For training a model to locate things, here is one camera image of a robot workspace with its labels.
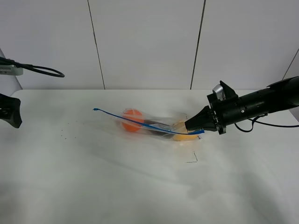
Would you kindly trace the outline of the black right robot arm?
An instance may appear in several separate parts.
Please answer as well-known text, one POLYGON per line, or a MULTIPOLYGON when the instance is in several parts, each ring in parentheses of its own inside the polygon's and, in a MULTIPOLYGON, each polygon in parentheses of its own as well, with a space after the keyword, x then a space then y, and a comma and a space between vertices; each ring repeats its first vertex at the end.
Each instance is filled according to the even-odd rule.
POLYGON ((226 133, 231 124, 299 106, 299 77, 291 77, 247 95, 236 92, 220 81, 207 96, 209 105, 185 122, 187 131, 226 133))

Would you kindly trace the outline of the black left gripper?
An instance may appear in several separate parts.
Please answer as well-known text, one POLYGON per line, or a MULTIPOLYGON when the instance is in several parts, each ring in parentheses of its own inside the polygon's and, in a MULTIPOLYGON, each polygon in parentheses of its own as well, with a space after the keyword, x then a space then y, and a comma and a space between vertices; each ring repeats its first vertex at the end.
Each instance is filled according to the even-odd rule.
POLYGON ((18 98, 0 94, 0 119, 14 128, 20 128, 22 124, 20 106, 21 101, 18 98))

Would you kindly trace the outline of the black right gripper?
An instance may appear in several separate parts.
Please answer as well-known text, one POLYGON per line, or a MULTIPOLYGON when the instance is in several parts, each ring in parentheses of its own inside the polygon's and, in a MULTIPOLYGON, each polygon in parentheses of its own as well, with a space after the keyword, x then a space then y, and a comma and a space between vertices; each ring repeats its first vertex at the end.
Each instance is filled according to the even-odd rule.
POLYGON ((235 92, 229 93, 224 100, 218 99, 216 93, 208 95, 207 98, 211 108, 205 106, 198 114, 185 122, 188 133, 211 131, 224 134, 227 126, 240 118, 239 97, 235 92))

